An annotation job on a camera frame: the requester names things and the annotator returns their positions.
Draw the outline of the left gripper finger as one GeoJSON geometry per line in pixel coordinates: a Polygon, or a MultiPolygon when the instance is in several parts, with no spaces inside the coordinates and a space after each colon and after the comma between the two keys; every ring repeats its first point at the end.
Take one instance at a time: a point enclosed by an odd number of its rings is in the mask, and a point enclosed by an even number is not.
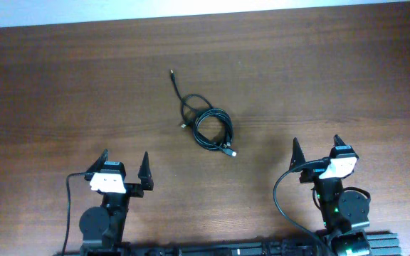
{"type": "Polygon", "coordinates": [[[96,173],[100,172],[103,168],[103,165],[108,160],[108,150],[104,149],[102,154],[98,157],[98,159],[87,169],[86,173],[96,173]]]}
{"type": "Polygon", "coordinates": [[[138,178],[141,181],[142,189],[152,191],[154,188],[154,181],[149,167],[149,154],[146,151],[143,156],[142,164],[139,169],[138,178]]]}

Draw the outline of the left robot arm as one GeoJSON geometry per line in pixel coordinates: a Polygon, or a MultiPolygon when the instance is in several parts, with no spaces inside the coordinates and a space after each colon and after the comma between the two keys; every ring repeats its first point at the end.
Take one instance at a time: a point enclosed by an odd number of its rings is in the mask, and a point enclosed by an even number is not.
{"type": "Polygon", "coordinates": [[[131,198],[141,198],[154,188],[149,154],[144,153],[137,177],[138,183],[126,183],[125,166],[109,161],[108,150],[85,172],[90,189],[102,196],[102,203],[87,209],[80,217],[83,234],[81,255],[130,255],[130,246],[122,241],[131,198]]]}

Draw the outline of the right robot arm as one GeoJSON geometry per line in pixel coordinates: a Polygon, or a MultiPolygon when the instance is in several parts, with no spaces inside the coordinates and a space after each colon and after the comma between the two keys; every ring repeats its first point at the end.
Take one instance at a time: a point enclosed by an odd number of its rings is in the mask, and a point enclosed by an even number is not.
{"type": "Polygon", "coordinates": [[[300,173],[299,182],[313,184],[313,201],[325,226],[315,234],[323,255],[371,255],[364,234],[369,227],[370,193],[342,184],[353,174],[358,159],[355,150],[338,135],[330,154],[314,161],[306,161],[298,139],[293,140],[289,170],[300,173]]]}

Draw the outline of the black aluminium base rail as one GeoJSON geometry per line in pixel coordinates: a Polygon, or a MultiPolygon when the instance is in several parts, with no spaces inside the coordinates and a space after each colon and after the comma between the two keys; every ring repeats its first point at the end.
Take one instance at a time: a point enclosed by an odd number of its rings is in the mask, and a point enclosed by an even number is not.
{"type": "Polygon", "coordinates": [[[132,255],[132,256],[288,256],[342,255],[390,256],[401,255],[396,233],[368,234],[364,232],[342,235],[330,243],[331,250],[321,249],[306,238],[266,240],[260,242],[224,243],[209,245],[127,246],[117,251],[68,252],[68,255],[132,255]]]}

